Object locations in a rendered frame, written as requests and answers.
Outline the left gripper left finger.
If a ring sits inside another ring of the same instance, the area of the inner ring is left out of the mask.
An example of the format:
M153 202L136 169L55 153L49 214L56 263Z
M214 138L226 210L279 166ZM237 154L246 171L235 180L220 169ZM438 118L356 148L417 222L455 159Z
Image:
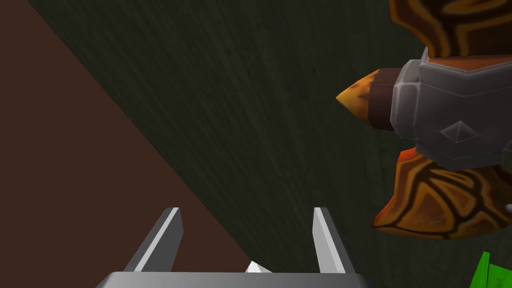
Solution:
M170 272L183 237L181 211L164 210L125 267L125 272Z

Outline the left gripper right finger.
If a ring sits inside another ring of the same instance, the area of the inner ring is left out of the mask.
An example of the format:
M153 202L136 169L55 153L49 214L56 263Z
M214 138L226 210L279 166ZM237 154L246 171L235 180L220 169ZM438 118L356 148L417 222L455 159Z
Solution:
M313 209L312 237L321 273L356 272L328 208Z

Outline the green block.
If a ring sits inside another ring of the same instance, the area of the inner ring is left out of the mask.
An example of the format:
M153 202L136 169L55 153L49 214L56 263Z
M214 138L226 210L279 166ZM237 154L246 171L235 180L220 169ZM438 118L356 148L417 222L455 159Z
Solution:
M512 288L512 270L490 263L490 253L484 251L469 288Z

